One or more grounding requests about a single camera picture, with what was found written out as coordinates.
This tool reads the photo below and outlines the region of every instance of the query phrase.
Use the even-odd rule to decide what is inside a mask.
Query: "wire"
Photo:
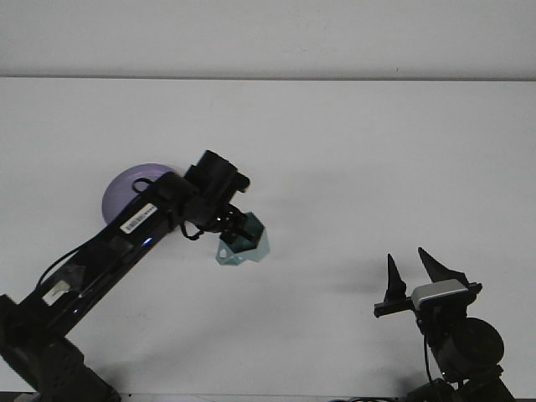
[[[51,266],[49,266],[46,270],[44,270],[43,274],[39,277],[39,280],[37,281],[37,285],[35,286],[35,288],[37,289],[44,281],[44,278],[54,269],[55,266],[57,266],[61,261],[65,260],[67,257],[70,257],[72,256],[74,253],[80,251],[80,249],[86,245],[88,245],[88,243],[90,243],[90,241],[92,241],[93,239],[90,239],[88,241],[86,241],[83,245],[79,245],[78,247],[76,247],[75,249],[72,249],[71,251],[69,251],[67,254],[64,254],[62,255],[61,257],[59,257],[56,261],[54,261],[52,263]]]
[[[134,182],[132,183],[132,190],[136,193],[136,194],[141,194],[143,193],[144,190],[140,190],[138,187],[136,187],[136,185],[138,183],[145,183],[147,185],[151,185],[153,184],[154,182],[152,180],[149,180],[148,178],[137,178],[136,180],[134,180]]]
[[[332,399],[329,402],[398,402],[398,398],[350,398],[350,399]]]
[[[438,388],[436,387],[436,383],[434,383],[434,380],[432,379],[432,375],[430,374],[430,361],[428,360],[428,347],[426,345],[428,341],[428,337],[424,336],[424,345],[425,345],[425,366],[426,366],[426,375],[428,376],[428,381],[430,381],[431,387],[435,390],[435,393],[437,394],[437,398],[439,401],[442,401],[441,393],[439,392]]]
[[[184,217],[184,202],[179,205],[178,214],[179,216]],[[188,240],[199,240],[199,237],[201,237],[201,235],[204,235],[204,230],[201,229],[196,234],[188,234],[188,231],[186,230],[186,223],[184,221],[178,224],[178,226],[181,228],[183,236]]]

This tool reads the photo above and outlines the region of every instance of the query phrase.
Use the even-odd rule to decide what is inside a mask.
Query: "sticker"
[[[49,306],[52,306],[68,291],[70,291],[70,285],[66,281],[59,281],[46,295],[43,296],[43,301]]]
[[[137,214],[135,214],[132,218],[127,220],[122,226],[121,230],[125,232],[127,235],[132,233],[136,228],[145,222],[147,218],[149,218],[152,214],[157,212],[157,207],[153,204],[147,204],[145,207],[139,210]]]

